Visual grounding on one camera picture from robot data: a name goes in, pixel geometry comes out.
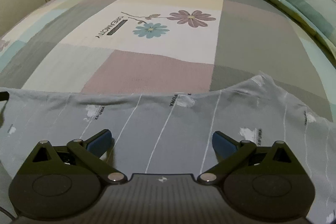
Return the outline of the grey patterned pyjama trousers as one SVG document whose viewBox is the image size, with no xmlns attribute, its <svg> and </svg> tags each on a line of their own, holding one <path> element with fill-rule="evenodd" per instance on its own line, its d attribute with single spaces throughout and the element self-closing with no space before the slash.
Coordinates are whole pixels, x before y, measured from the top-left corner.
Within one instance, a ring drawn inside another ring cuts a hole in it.
<svg viewBox="0 0 336 224">
<path fill-rule="evenodd" d="M 314 223 L 335 220 L 335 123 L 327 104 L 304 103 L 259 74 L 201 94 L 80 94 L 9 89 L 1 103 L 1 163 L 10 176 L 40 140 L 64 145 L 102 129 L 114 137 L 108 157 L 133 173 L 192 173 L 217 163 L 211 136 L 269 146 L 287 143 L 312 179 Z"/>
</svg>

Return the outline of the patchwork pastel bed sheet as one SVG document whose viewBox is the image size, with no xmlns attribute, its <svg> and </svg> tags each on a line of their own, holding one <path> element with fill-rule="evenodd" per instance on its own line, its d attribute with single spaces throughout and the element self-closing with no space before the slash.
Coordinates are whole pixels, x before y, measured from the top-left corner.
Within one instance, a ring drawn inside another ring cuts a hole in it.
<svg viewBox="0 0 336 224">
<path fill-rule="evenodd" d="M 203 93 L 259 72 L 335 120 L 335 62 L 267 0 L 54 0 L 1 38 L 1 86 Z"/>
</svg>

